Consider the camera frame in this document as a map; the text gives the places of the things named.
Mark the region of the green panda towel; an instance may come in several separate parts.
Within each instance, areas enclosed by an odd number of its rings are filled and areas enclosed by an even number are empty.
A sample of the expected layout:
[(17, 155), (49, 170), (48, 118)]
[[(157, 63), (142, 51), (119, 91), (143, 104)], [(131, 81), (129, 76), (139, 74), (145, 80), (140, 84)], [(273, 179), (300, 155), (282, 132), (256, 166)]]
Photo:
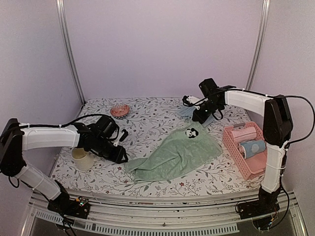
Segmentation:
[(168, 135), (149, 157), (130, 160), (125, 170), (135, 182), (164, 181), (181, 177), (221, 155), (218, 142), (198, 122)]

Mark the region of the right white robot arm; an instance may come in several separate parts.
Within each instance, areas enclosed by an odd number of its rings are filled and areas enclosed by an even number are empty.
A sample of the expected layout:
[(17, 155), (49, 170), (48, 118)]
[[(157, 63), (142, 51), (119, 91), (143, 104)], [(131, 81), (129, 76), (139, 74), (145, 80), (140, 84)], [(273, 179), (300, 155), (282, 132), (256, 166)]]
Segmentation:
[(219, 87), (212, 78), (202, 81), (199, 88), (204, 95), (202, 99), (194, 96), (183, 98), (184, 103), (195, 107), (193, 121), (203, 124), (210, 115), (221, 112), (226, 105), (239, 107), (263, 117), (262, 134), (266, 143), (267, 159), (261, 189), (268, 194), (279, 190), (293, 130), (286, 98), (281, 95), (259, 94), (235, 86)]

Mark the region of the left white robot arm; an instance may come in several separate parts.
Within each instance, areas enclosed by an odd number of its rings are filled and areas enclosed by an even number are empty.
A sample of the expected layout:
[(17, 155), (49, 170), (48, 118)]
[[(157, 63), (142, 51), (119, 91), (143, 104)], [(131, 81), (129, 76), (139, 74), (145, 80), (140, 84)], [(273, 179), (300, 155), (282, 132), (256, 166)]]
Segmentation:
[(120, 143), (128, 136), (115, 121), (100, 115), (95, 123), (76, 120), (63, 125), (26, 124), (11, 118), (0, 136), (0, 172), (14, 177), (53, 201), (62, 213), (70, 213), (72, 200), (56, 181), (23, 159), (24, 151), (39, 148), (82, 148), (84, 151), (117, 164), (128, 161)]

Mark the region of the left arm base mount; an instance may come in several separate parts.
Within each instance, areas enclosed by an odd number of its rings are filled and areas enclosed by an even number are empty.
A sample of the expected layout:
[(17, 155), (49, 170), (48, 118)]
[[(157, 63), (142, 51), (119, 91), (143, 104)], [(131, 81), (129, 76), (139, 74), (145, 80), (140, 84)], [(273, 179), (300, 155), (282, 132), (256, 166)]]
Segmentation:
[(47, 208), (61, 216), (87, 219), (91, 205), (89, 200), (84, 197), (71, 199), (68, 193), (62, 192), (56, 199), (49, 201)]

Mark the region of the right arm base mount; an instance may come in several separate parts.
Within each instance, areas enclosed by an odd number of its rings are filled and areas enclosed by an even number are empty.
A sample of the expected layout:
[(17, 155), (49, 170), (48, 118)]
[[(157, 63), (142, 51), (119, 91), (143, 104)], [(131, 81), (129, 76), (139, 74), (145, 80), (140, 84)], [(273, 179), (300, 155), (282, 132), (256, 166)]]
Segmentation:
[(265, 214), (276, 213), (280, 210), (277, 199), (268, 199), (261, 197), (254, 201), (243, 201), (237, 203), (235, 211), (239, 214), (240, 219), (262, 216)]

